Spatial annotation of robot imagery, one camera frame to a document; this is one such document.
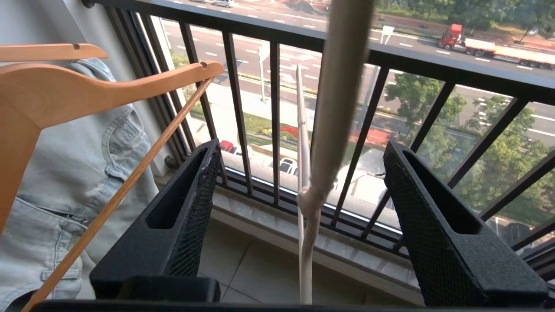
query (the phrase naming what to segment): jeans pocket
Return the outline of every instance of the jeans pocket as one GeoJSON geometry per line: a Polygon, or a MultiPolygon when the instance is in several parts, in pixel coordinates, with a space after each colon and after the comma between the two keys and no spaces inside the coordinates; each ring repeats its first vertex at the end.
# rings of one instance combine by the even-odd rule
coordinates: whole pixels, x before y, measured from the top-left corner
{"type": "Polygon", "coordinates": [[[150,148],[143,123],[132,105],[108,127],[102,140],[109,177],[125,181],[150,148]]]}

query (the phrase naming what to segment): light blue jeans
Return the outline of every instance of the light blue jeans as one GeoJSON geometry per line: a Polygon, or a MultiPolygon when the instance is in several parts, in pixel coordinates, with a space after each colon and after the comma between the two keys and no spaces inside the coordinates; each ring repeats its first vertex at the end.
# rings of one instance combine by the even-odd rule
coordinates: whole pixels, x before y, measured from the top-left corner
{"type": "MultiPolygon", "coordinates": [[[[68,68],[114,81],[98,59],[68,68]]],[[[0,311],[42,285],[149,149],[131,104],[42,130],[0,236],[0,311]]],[[[157,192],[149,168],[49,298],[90,288],[90,271],[157,192]]]]}

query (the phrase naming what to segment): tree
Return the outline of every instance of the tree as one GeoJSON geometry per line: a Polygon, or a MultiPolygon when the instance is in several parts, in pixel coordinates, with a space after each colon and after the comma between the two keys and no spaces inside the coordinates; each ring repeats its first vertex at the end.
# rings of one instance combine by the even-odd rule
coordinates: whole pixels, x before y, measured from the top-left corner
{"type": "Polygon", "coordinates": [[[521,0],[454,0],[446,10],[447,21],[462,24],[470,33],[486,31],[503,20],[516,1],[521,0]]]}
{"type": "Polygon", "coordinates": [[[550,29],[555,21],[555,1],[553,0],[519,0],[513,12],[514,20],[526,29],[524,38],[533,28],[550,29]]]}
{"type": "MultiPolygon", "coordinates": [[[[441,83],[407,73],[397,75],[395,82],[386,87],[386,100],[400,101],[397,112],[406,118],[408,132],[403,141],[409,145],[420,128],[419,122],[425,119],[435,101],[441,83]]],[[[432,172],[444,181],[478,142],[478,137],[472,139],[469,133],[484,135],[499,120],[507,101],[506,97],[498,95],[474,101],[474,115],[463,125],[464,132],[458,132],[453,126],[458,125],[465,105],[466,100],[452,94],[417,152],[432,172]]],[[[455,193],[472,209],[480,211],[493,203],[553,149],[542,141],[528,138],[528,129],[534,123],[532,114],[532,109],[524,108],[455,187],[455,193]]],[[[555,209],[553,171],[509,203],[499,215],[530,226],[547,221],[552,216],[550,211],[555,209]]]]}
{"type": "MultiPolygon", "coordinates": [[[[386,101],[399,99],[401,106],[397,112],[399,116],[406,118],[408,131],[402,139],[405,144],[410,144],[414,139],[420,128],[418,122],[423,121],[428,115],[441,85],[439,80],[410,73],[398,74],[395,76],[395,84],[387,85],[386,101]]],[[[465,105],[466,100],[454,94],[449,97],[438,118],[450,124],[457,124],[458,116],[465,105]]]]}
{"type": "MultiPolygon", "coordinates": [[[[486,105],[474,102],[482,109],[474,113],[466,127],[485,134],[488,125],[499,120],[507,102],[505,97],[496,95],[483,103],[486,105]]],[[[547,155],[549,148],[540,140],[530,140],[526,134],[534,123],[532,114],[533,110],[525,107],[455,187],[455,192],[470,207],[486,208],[547,155]]],[[[529,225],[545,222],[548,213],[540,210],[546,202],[542,193],[552,179],[553,173],[547,174],[499,214],[529,225]]]]}
{"type": "Polygon", "coordinates": [[[421,16],[426,15],[426,22],[428,22],[433,12],[443,12],[453,3],[454,0],[415,0],[410,2],[409,6],[421,16]]]}

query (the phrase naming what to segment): balcony railing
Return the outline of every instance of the balcony railing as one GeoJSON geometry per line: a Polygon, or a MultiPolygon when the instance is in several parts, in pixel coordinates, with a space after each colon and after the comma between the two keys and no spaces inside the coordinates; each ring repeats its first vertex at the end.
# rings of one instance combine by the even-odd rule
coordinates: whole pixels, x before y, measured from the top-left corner
{"type": "MultiPolygon", "coordinates": [[[[242,167],[232,168],[224,165],[220,172],[219,184],[245,197],[255,199],[276,209],[296,215],[295,188],[282,187],[280,184],[280,47],[289,46],[322,53],[326,34],[314,29],[299,28],[280,22],[272,22],[256,17],[240,16],[237,14],[199,8],[179,2],[165,0],[96,0],[98,4],[106,7],[114,28],[126,48],[126,52],[138,76],[148,76],[157,72],[168,71],[168,62],[164,57],[164,43],[157,35],[151,16],[172,20],[179,23],[179,29],[184,42],[188,61],[198,62],[199,57],[195,49],[195,40],[191,33],[191,25],[220,31],[225,52],[225,61],[228,69],[229,88],[235,114],[236,131],[241,149],[241,161],[237,164],[242,167]],[[272,170],[268,167],[267,173],[271,177],[265,180],[253,176],[253,166],[250,164],[245,113],[241,101],[240,79],[238,74],[238,58],[235,54],[234,36],[244,36],[269,42],[269,72],[270,72],[270,111],[271,111],[271,157],[272,170]]],[[[504,94],[511,98],[500,111],[497,122],[493,125],[483,123],[483,134],[476,138],[476,142],[462,155],[461,161],[455,164],[454,170],[446,178],[448,185],[455,188],[469,174],[481,157],[503,134],[509,125],[519,116],[528,103],[537,102],[544,105],[555,105],[555,83],[553,79],[540,78],[528,73],[517,73],[502,68],[495,68],[476,63],[469,63],[457,58],[437,57],[410,49],[394,46],[373,44],[367,63],[379,67],[374,88],[368,103],[360,108],[363,118],[357,120],[354,126],[358,135],[353,140],[354,150],[350,165],[346,170],[345,179],[339,181],[338,198],[336,204],[325,204],[322,207],[322,226],[345,234],[351,238],[371,244],[394,254],[408,257],[407,251],[402,247],[402,234],[400,229],[391,224],[380,222],[379,218],[386,208],[390,195],[385,192],[380,200],[369,209],[367,215],[348,211],[350,187],[354,182],[359,159],[368,144],[367,138],[371,130],[372,121],[379,111],[379,101],[387,85],[388,75],[392,72],[411,73],[420,77],[429,77],[443,81],[435,101],[430,106],[427,114],[417,120],[419,128],[408,146],[418,152],[433,126],[438,122],[444,105],[449,100],[458,85],[485,90],[490,93],[504,94]]],[[[177,91],[168,96],[153,99],[154,107],[158,108],[158,117],[162,124],[169,123],[174,111],[179,111],[182,102],[177,91]]],[[[210,138],[216,138],[216,123],[209,98],[205,95],[200,100],[205,126],[210,138]]],[[[188,121],[182,124],[183,131],[172,138],[173,152],[178,161],[186,158],[188,151],[195,148],[195,138],[188,121]]],[[[318,129],[312,130],[312,139],[318,136],[318,129]]],[[[519,180],[503,190],[502,194],[481,210],[479,216],[488,221],[511,201],[529,189],[534,183],[549,174],[555,165],[555,152],[551,151],[536,163],[519,180]]],[[[511,242],[513,250],[519,250],[538,239],[545,237],[555,230],[555,218],[544,220],[536,225],[524,237],[519,236],[511,242]]]]}

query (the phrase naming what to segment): floor tile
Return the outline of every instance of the floor tile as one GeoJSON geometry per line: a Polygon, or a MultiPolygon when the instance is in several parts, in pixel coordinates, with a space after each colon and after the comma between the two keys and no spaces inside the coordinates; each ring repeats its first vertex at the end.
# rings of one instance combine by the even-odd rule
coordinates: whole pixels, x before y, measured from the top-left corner
{"type": "Polygon", "coordinates": [[[229,285],[251,237],[228,225],[210,220],[200,254],[199,273],[229,285]]]}
{"type": "MultiPolygon", "coordinates": [[[[265,304],[298,304],[297,256],[279,248],[253,243],[230,287],[265,304]]],[[[314,304],[362,304],[366,287],[336,272],[314,264],[314,304]]]]}
{"type": "Polygon", "coordinates": [[[229,286],[265,304],[296,304],[296,264],[295,255],[253,242],[229,286]]]}
{"type": "Polygon", "coordinates": [[[367,288],[365,297],[364,297],[364,304],[365,305],[372,305],[372,306],[396,306],[396,307],[414,307],[415,304],[412,304],[408,301],[404,301],[399,297],[393,296],[385,291],[376,288],[367,288]]]}
{"type": "Polygon", "coordinates": [[[330,270],[312,265],[312,303],[321,305],[362,304],[367,286],[330,270]]]}
{"type": "Polygon", "coordinates": [[[224,298],[221,300],[222,303],[247,303],[247,304],[260,304],[260,302],[248,297],[232,288],[228,288],[228,292],[225,293],[224,298]]]}

